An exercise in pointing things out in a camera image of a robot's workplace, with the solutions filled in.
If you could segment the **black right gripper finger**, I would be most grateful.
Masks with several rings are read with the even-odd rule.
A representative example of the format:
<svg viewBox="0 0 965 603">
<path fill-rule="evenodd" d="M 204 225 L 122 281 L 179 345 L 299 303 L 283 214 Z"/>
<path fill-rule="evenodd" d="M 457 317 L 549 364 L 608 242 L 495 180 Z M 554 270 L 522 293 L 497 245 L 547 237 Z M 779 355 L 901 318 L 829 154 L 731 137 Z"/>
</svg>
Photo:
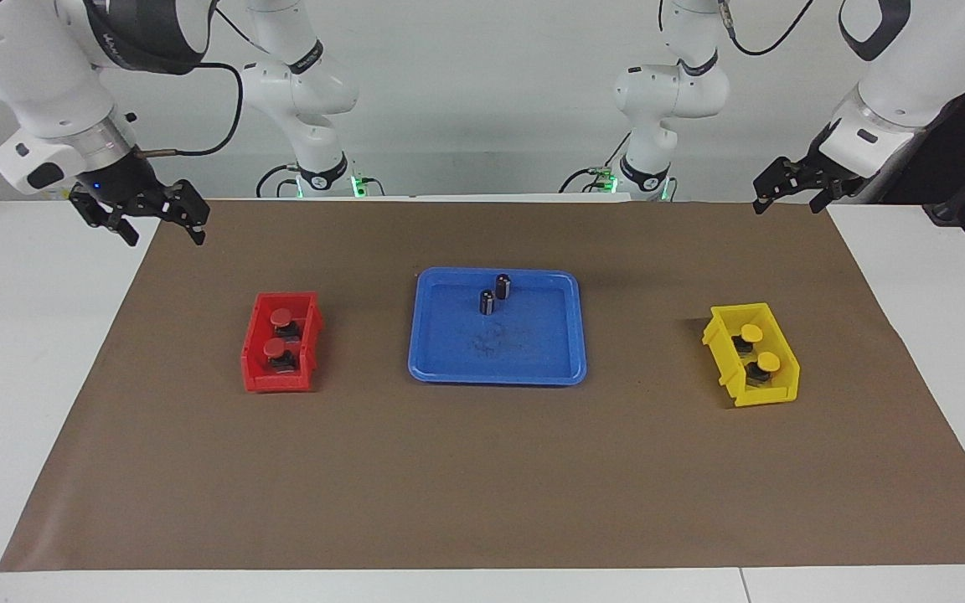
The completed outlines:
<svg viewBox="0 0 965 603">
<path fill-rule="evenodd" d="M 185 229 L 193 244 L 203 245 L 210 207 L 188 180 L 178 180 L 163 189 L 163 220 Z"/>
<path fill-rule="evenodd" d="M 119 211 L 108 211 L 95 199 L 73 199 L 72 206 L 89 228 L 106 229 L 119 236 L 124 244 L 135 247 L 139 241 L 137 230 Z"/>
</svg>

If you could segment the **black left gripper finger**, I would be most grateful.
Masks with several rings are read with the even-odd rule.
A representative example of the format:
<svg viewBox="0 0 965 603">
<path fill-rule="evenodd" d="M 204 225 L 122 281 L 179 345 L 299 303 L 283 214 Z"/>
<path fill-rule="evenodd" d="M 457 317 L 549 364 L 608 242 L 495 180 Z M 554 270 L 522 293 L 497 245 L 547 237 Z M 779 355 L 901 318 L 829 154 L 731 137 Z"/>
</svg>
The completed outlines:
<svg viewBox="0 0 965 603">
<path fill-rule="evenodd" d="M 850 196 L 850 189 L 851 182 L 841 182 L 841 180 L 830 182 L 827 186 L 821 188 L 821 191 L 811 199 L 809 209 L 811 209 L 813 214 L 820 214 L 821 211 L 824 211 L 834 201 L 839 201 L 839 199 Z"/>
<path fill-rule="evenodd" d="M 801 163 L 778 157 L 753 180 L 755 213 L 761 216 L 778 199 L 803 191 L 808 183 Z"/>
</svg>

